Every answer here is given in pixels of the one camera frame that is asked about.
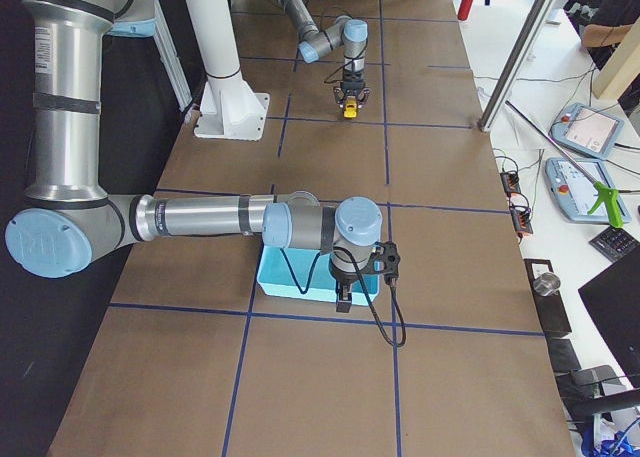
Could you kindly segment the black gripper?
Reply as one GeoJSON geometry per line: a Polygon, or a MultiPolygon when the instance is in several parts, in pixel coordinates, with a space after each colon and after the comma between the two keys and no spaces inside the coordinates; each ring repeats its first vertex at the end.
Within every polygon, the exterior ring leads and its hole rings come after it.
{"type": "Polygon", "coordinates": [[[344,69],[342,72],[341,88],[333,88],[336,105],[343,110],[345,96],[357,96],[357,108],[362,109],[369,98],[370,89],[365,88],[364,72],[344,69]]]}
{"type": "Polygon", "coordinates": [[[356,272],[344,271],[334,264],[329,265],[329,272],[335,280],[336,311],[338,313],[349,313],[352,306],[351,288],[353,285],[362,286],[360,278],[356,272]]]}

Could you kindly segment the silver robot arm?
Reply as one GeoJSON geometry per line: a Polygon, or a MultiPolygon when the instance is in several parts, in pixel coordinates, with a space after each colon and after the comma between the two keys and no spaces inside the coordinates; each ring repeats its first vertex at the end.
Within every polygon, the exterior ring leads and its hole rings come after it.
{"type": "Polygon", "coordinates": [[[99,184],[102,43],[150,36],[155,0],[22,0],[34,19],[35,179],[29,207],[5,231],[28,272],[61,278],[129,244],[158,237],[260,235],[288,267],[309,268],[266,287],[272,295],[370,305],[392,283],[397,258],[381,240],[379,207],[352,197],[327,207],[305,191],[160,199],[111,195],[99,184]]]}
{"type": "Polygon", "coordinates": [[[334,98],[343,117],[354,119],[366,104],[370,89],[364,80],[365,57],[368,46],[368,24],[349,14],[339,15],[332,26],[320,29],[313,20],[304,0],[277,0],[290,18],[298,35],[298,51],[310,64],[343,47],[344,63],[341,78],[333,87],[334,98]]]}

